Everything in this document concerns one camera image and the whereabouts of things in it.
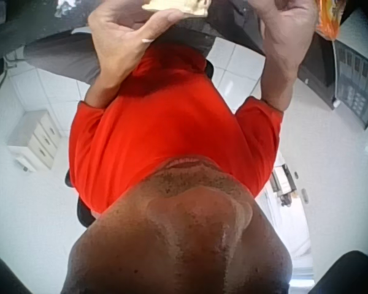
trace snack bag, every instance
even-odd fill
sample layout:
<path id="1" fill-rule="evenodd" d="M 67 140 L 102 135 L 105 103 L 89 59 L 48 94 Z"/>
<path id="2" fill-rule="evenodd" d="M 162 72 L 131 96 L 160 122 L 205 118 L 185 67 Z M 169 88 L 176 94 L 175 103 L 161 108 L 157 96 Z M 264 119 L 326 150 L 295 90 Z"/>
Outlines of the snack bag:
<path id="1" fill-rule="evenodd" d="M 316 31 L 329 40 L 337 38 L 347 0 L 316 0 L 319 5 L 319 22 Z"/>

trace red shirt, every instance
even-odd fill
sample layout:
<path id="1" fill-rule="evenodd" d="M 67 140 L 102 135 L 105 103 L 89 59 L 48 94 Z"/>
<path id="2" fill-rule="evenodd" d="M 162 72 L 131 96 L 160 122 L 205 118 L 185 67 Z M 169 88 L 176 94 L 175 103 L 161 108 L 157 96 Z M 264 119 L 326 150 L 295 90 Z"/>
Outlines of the red shirt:
<path id="1" fill-rule="evenodd" d="M 180 45 L 150 47 L 106 109 L 79 103 L 69 139 L 71 181 L 104 212 L 171 157 L 200 155 L 258 195 L 270 178 L 283 115 L 248 98 L 234 115 Z"/>

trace man's right hand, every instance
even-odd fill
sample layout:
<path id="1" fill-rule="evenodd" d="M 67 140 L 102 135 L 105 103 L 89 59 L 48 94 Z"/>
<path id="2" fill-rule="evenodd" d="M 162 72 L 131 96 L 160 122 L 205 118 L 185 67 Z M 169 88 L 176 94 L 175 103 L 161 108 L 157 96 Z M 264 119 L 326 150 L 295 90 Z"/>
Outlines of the man's right hand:
<path id="1" fill-rule="evenodd" d="M 261 77 L 262 100 L 284 112 L 293 96 L 293 84 L 315 32 L 315 0 L 248 0 L 264 24 L 266 55 Z"/>
<path id="2" fill-rule="evenodd" d="M 248 0 L 264 22 L 263 47 L 289 70 L 297 70 L 312 41 L 318 19 L 315 0 Z"/>

